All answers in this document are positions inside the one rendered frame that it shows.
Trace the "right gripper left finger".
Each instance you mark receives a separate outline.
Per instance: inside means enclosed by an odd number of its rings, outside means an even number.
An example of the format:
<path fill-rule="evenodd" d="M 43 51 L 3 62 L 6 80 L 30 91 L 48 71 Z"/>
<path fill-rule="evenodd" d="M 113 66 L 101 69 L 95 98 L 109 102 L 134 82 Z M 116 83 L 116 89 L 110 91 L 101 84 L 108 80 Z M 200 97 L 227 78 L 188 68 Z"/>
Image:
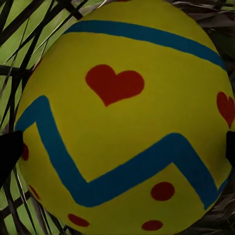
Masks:
<path fill-rule="evenodd" d="M 0 189 L 23 151 L 22 131 L 14 131 L 0 136 Z"/>

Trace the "easter egg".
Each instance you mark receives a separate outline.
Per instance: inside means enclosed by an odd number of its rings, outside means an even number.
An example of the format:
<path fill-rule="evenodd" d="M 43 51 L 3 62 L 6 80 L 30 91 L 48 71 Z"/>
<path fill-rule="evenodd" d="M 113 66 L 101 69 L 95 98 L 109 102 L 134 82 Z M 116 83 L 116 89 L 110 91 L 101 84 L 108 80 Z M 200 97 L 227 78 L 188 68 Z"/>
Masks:
<path fill-rule="evenodd" d="M 32 195 L 84 235 L 176 235 L 221 196 L 235 95 L 218 49 L 165 0 L 117 0 L 51 45 L 14 131 Z"/>

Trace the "wicker basket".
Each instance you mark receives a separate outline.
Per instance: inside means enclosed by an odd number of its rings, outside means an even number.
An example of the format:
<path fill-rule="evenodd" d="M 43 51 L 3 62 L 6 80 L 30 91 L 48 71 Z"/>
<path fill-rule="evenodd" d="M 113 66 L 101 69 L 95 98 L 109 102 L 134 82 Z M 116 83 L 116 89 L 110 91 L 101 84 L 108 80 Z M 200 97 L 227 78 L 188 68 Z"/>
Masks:
<path fill-rule="evenodd" d="M 0 47 L 10 38 L 16 30 L 20 28 L 20 26 L 30 18 L 30 16 L 44 3 L 45 0 L 33 0 L 31 4 L 20 14 L 18 15 L 8 26 L 3 29 L 5 26 L 5 23 L 7 21 L 7 18 L 9 16 L 10 10 L 12 8 L 14 0 L 0 0 L 0 7 L 3 7 L 3 10 L 0 14 Z M 7 85 L 8 79 L 10 76 L 12 76 L 12 86 L 11 86 L 11 95 L 8 100 L 7 106 L 4 111 L 4 115 L 2 118 L 2 121 L 0 122 L 0 129 L 1 126 L 5 120 L 6 114 L 8 113 L 8 110 L 10 108 L 10 117 L 9 121 L 2 130 L 2 135 L 5 135 L 7 133 L 14 132 L 14 125 L 15 125 L 15 118 L 18 110 L 18 106 L 16 110 L 15 108 L 15 94 L 18 89 L 18 86 L 20 84 L 20 81 L 22 80 L 22 91 L 24 90 L 27 81 L 29 77 L 32 75 L 34 68 L 37 66 L 39 61 L 41 60 L 43 53 L 45 51 L 45 48 L 47 46 L 47 43 L 50 39 L 50 37 L 57 32 L 59 28 L 61 28 L 67 21 L 67 25 L 65 27 L 64 32 L 68 29 L 73 17 L 80 20 L 84 17 L 84 14 L 87 14 L 97 8 L 100 8 L 106 4 L 115 2 L 117 0 L 105 0 L 104 2 L 100 2 L 98 4 L 94 4 L 85 8 L 81 8 L 83 5 L 85 5 L 89 0 L 57 0 L 58 4 L 51 10 L 55 0 L 52 0 L 52 3 L 50 4 L 49 9 L 47 10 L 47 13 L 44 17 L 44 19 L 40 22 L 40 24 L 31 32 L 31 34 L 28 36 L 25 41 L 20 44 L 18 49 L 11 55 L 11 57 L 7 60 L 7 62 L 14 56 L 14 60 L 12 62 L 11 66 L 4 66 L 0 65 L 0 75 L 6 76 L 5 82 L 2 86 L 2 89 L 0 91 L 0 97 L 3 94 L 3 91 Z M 219 28 L 226 28 L 230 30 L 235 31 L 235 10 L 222 10 L 223 6 L 226 7 L 235 7 L 235 4 L 226 3 L 227 0 L 165 0 L 177 7 L 179 7 L 182 11 L 187 13 L 203 30 L 207 31 L 208 36 L 210 35 L 218 35 L 217 33 L 211 33 L 211 30 L 218 31 L 220 33 L 223 33 L 225 35 L 231 36 L 235 38 L 235 35 L 219 31 L 216 29 L 213 29 L 212 27 L 219 27 Z M 82 2 L 77 8 L 74 7 L 75 4 Z M 62 13 L 64 10 L 68 10 L 70 14 L 67 16 L 67 18 L 54 30 L 57 22 L 59 21 Z M 54 19 L 54 17 L 57 17 L 57 20 L 55 22 L 55 25 L 49 35 L 49 37 L 44 40 L 44 42 L 34 51 L 35 46 L 37 44 L 37 41 L 40 37 L 40 34 L 42 32 L 43 27 L 45 27 L 51 20 Z M 53 31 L 54 30 L 54 31 Z M 20 49 L 22 49 L 27 42 L 29 42 L 34 37 L 28 52 L 19 68 L 13 67 L 16 57 L 18 55 L 18 52 Z M 26 69 L 27 64 L 31 58 L 31 56 L 36 52 L 45 42 L 45 44 L 36 64 L 31 67 L 29 70 Z M 225 50 L 220 48 L 219 46 L 215 45 L 215 47 L 219 50 L 219 53 L 226 54 L 229 58 L 231 58 L 233 61 L 235 61 L 235 57 L 227 53 Z M 231 63 L 228 61 L 223 60 L 224 66 L 226 68 L 226 71 L 228 73 L 230 82 L 232 86 L 235 89 L 235 63 Z M 32 235 L 31 232 L 25 227 L 25 225 L 20 221 L 17 208 L 20 207 L 22 204 L 24 204 L 27 214 L 29 216 L 29 219 L 31 221 L 32 227 L 36 233 L 33 219 L 31 217 L 27 200 L 31 198 L 34 210 L 36 213 L 36 217 L 38 220 L 38 223 L 40 224 L 41 228 L 43 229 L 44 233 L 46 235 L 52 235 L 46 215 L 44 210 L 47 212 L 49 217 L 51 218 L 52 222 L 56 225 L 57 229 L 59 230 L 59 235 L 67 235 L 66 231 L 69 230 L 71 235 L 84 235 L 81 232 L 65 225 L 64 228 L 62 228 L 61 224 L 59 223 L 59 220 L 55 218 L 51 213 L 49 213 L 32 195 L 31 191 L 28 190 L 26 193 L 24 193 L 23 188 L 21 186 L 21 182 L 19 180 L 19 176 L 17 174 L 17 168 L 16 165 L 12 169 L 14 171 L 16 182 L 19 187 L 20 191 L 20 197 L 13 201 L 11 192 L 10 192 L 10 182 L 11 182 L 11 173 L 8 176 L 7 180 L 3 184 L 3 189 L 8 201 L 8 205 L 5 209 L 0 210 L 0 235 L 9 235 L 7 231 L 7 227 L 5 224 L 4 219 L 9 215 L 12 214 L 15 227 L 17 230 L 18 235 Z M 227 184 L 225 188 L 231 183 L 231 181 L 235 178 L 235 170 L 232 167 L 232 172 L 230 173 L 229 179 L 227 181 Z M 224 188 L 224 189 L 225 189 Z M 231 216 L 231 214 L 235 213 L 235 188 L 232 191 L 229 191 L 227 193 L 221 194 L 220 197 L 226 196 L 227 197 L 219 204 L 218 201 L 216 201 L 216 204 L 213 208 L 211 208 L 201 219 L 199 220 L 208 220 L 208 221 L 221 221 L 221 220 L 227 220 Z M 223 209 L 231 206 L 226 213 L 223 212 Z M 209 214 L 210 212 L 214 211 L 222 211 L 222 213 L 219 214 Z M 187 229 L 182 231 L 184 232 L 191 232 L 194 231 L 194 235 L 196 235 L 195 231 L 206 231 L 200 235 L 235 235 L 235 219 L 228 221 L 227 223 L 220 225 L 218 227 L 192 227 L 189 226 Z"/>

